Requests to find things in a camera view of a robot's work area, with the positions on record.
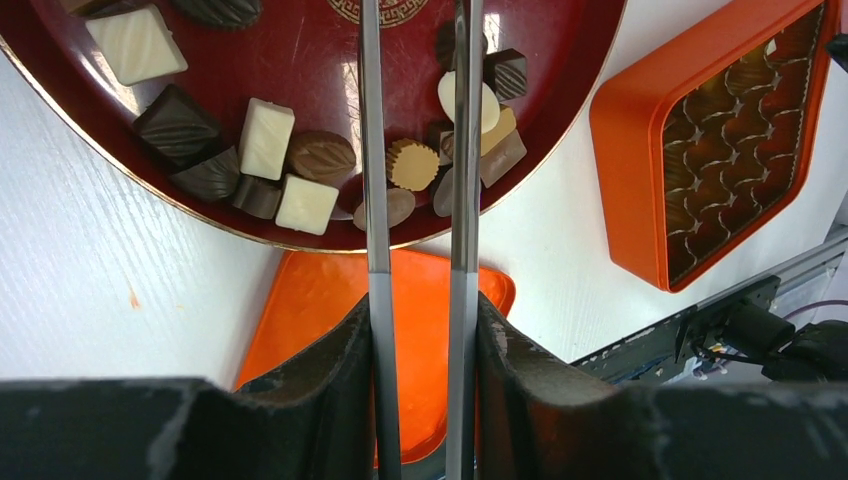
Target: oval white chocolate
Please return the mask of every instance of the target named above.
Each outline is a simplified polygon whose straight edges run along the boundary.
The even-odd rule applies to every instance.
[[[448,72],[439,80],[439,102],[445,115],[456,122],[456,72]],[[486,133],[498,124],[501,118],[501,107],[492,89],[483,84],[482,109],[480,112],[480,133]]]

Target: red round tray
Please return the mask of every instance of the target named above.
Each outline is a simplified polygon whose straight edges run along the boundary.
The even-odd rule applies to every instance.
[[[481,207],[497,204],[544,161],[585,103],[606,59],[625,0],[488,0],[484,26],[490,51],[515,48],[527,57],[528,94],[507,102],[516,112],[527,156],[492,188]],[[264,2],[259,22],[240,32],[197,25],[166,0],[154,0],[189,64],[172,77],[124,87],[114,80],[84,20],[58,0],[15,2],[0,15],[0,47],[36,90],[116,167],[177,208],[233,233],[286,248],[355,251],[365,234],[350,221],[331,221],[323,236],[259,220],[226,202],[205,204],[174,187],[151,161],[130,124],[168,83],[183,87],[216,116],[236,143],[250,97],[295,111],[295,132],[328,130],[358,145],[356,0]],[[453,18],[453,0],[381,0],[386,141],[423,141],[430,122],[446,117],[436,95],[443,74],[436,31]],[[359,179],[339,204],[356,203]],[[391,230],[394,246],[450,228],[427,205]]]

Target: orange box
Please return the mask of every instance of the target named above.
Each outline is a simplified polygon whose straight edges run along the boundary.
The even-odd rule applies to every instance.
[[[839,19],[838,0],[735,0],[601,86],[615,263],[680,291],[795,199]]]

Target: gold rim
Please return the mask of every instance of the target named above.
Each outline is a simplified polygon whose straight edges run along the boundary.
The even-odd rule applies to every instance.
[[[589,89],[589,92],[586,95],[586,98],[584,99],[583,104],[577,110],[577,115],[575,115],[574,120],[576,120],[577,117],[579,117],[580,114],[583,113],[583,110],[586,108],[586,105],[589,104],[589,101],[591,100],[595,90],[597,89],[598,83],[600,83],[601,72],[603,72],[604,68],[607,65],[607,62],[609,61],[610,52],[612,51],[613,44],[615,44],[615,39],[618,37],[618,32],[619,32],[619,29],[621,28],[621,19],[624,17],[624,10],[627,8],[627,3],[628,2],[625,1],[624,5],[622,6],[621,14],[618,17],[618,24],[615,27],[615,32],[613,32],[612,39],[610,40],[609,47],[607,47],[607,52],[606,52],[606,55],[604,56],[604,61],[601,62],[601,68],[598,69],[598,73],[595,75],[595,81],[592,83],[592,87]],[[272,246],[272,247],[282,248],[282,249],[285,249],[285,250],[294,250],[294,251],[299,251],[299,252],[310,252],[310,253],[336,253],[336,254],[366,253],[366,250],[364,248],[354,249],[354,250],[331,250],[331,249],[324,249],[324,248],[302,247],[302,246],[296,246],[296,245],[289,245],[287,243],[282,243],[282,242],[276,242],[276,241],[268,240],[268,239],[265,239],[265,238],[256,237],[254,235],[250,235],[248,233],[242,232],[241,230],[237,230],[237,229],[234,229],[234,228],[229,227],[227,225],[224,225],[222,223],[216,222],[215,220],[212,220],[211,218],[209,218],[205,215],[201,215],[201,214],[197,213],[196,211],[192,210],[191,208],[189,208],[189,207],[183,205],[182,203],[176,201],[172,197],[164,194],[158,188],[156,188],[152,184],[148,183],[147,181],[145,181],[144,179],[142,179],[141,177],[139,177],[138,175],[133,173],[123,163],[121,163],[117,158],[115,158],[111,153],[109,153],[106,149],[104,149],[90,135],[88,135],[88,132],[86,132],[70,116],[68,116],[68,114],[65,112],[65,110],[56,102],[55,99],[53,99],[53,97],[44,89],[44,87],[41,86],[41,83],[38,82],[38,80],[32,75],[32,73],[29,71],[29,69],[27,69],[26,66],[23,64],[23,62],[21,62],[21,59],[18,58],[18,56],[15,54],[14,51],[12,51],[12,47],[9,46],[9,43],[6,41],[5,38],[3,38],[2,35],[0,35],[0,50],[3,51],[3,53],[6,55],[6,58],[9,59],[9,61],[12,63],[12,65],[15,67],[15,69],[17,69],[18,72],[20,72],[20,74],[24,77],[24,80],[29,84],[29,86],[32,87],[33,90],[35,90],[35,92],[38,94],[38,96],[40,96],[47,103],[47,105],[50,107],[50,109],[53,110],[53,112],[56,113],[56,115],[58,115],[59,118],[61,118],[62,121],[64,121],[65,124],[67,124],[71,128],[71,130],[74,131],[74,133],[76,133],[80,138],[82,138],[85,141],[85,143],[87,143],[98,154],[100,154],[100,156],[102,156],[104,159],[106,159],[107,162],[112,164],[113,167],[115,167],[121,173],[123,173],[124,175],[129,177],[131,180],[133,180],[134,182],[139,184],[141,187],[143,187],[148,192],[152,193],[156,197],[159,197],[161,200],[163,200],[168,205],[175,207],[176,209],[180,210],[181,212],[189,215],[190,217],[196,218],[197,220],[200,220],[201,222],[203,222],[207,225],[211,225],[211,226],[216,227],[216,228],[223,230],[225,232],[231,233],[231,234],[239,236],[241,238],[245,238],[247,240],[252,240],[254,242],[261,243],[263,245],[269,245],[269,246]],[[539,163],[533,168],[533,170],[531,170],[527,175],[525,175],[524,178],[519,180],[518,183],[516,183],[515,186],[513,186],[511,189],[509,189],[509,191],[507,191],[505,194],[503,194],[503,196],[501,196],[501,198],[495,200],[494,202],[492,202],[491,205],[489,205],[488,207],[483,209],[480,212],[480,214],[482,215],[482,214],[488,212],[489,210],[495,208],[496,206],[500,205],[501,202],[506,200],[507,197],[512,195],[513,192],[515,192],[519,187],[524,185],[524,183],[531,176],[533,176],[533,174],[535,174],[537,171],[539,171],[539,169],[542,167],[542,165],[544,165],[545,162],[547,162],[548,159],[551,157],[551,155],[553,155],[554,151],[556,151],[559,148],[560,144],[562,144],[563,140],[565,140],[566,135],[568,135],[568,132],[571,131],[571,128],[573,126],[574,126],[574,121],[572,121],[571,124],[563,131],[559,140],[557,140],[556,143],[554,143],[553,147],[551,147],[551,149],[547,153],[547,155],[545,155],[542,158],[542,160],[539,161]],[[413,245],[417,245],[419,243],[424,243],[424,242],[433,240],[435,238],[441,237],[442,235],[450,232],[450,230],[451,230],[450,228],[446,228],[446,229],[441,230],[439,232],[430,234],[426,237],[422,237],[422,238],[419,238],[419,239],[416,239],[416,240],[410,240],[410,241],[404,242],[404,243],[399,243],[397,245],[391,245],[390,248],[394,250],[394,249],[398,249],[398,248],[411,247]]]

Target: white chocolate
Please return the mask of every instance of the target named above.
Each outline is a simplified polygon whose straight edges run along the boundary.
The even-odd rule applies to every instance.
[[[294,112],[290,108],[251,98],[241,132],[241,173],[279,180],[289,148]]]
[[[155,5],[85,22],[115,78],[130,86],[184,72],[185,57]]]
[[[501,118],[501,107],[495,93],[485,83],[483,84],[482,101],[480,133],[486,133],[498,125],[498,120]],[[456,123],[454,118],[456,116],[456,72],[448,72],[439,80],[439,102],[451,122]]]
[[[324,235],[339,196],[337,188],[286,175],[283,201],[275,223],[313,235]]]

